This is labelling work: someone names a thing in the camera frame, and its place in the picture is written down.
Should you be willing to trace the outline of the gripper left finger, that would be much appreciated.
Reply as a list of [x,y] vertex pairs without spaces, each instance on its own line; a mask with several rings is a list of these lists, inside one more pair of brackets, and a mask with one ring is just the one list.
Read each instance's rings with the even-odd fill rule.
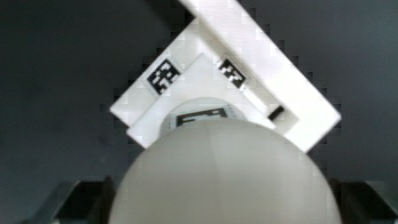
[[61,182],[33,215],[15,224],[108,224],[113,196],[109,177]]

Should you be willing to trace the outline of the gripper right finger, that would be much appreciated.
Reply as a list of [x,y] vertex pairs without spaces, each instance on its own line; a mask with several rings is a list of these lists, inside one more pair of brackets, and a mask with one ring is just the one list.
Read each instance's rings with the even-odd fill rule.
[[398,190],[378,181],[330,180],[342,224],[398,224]]

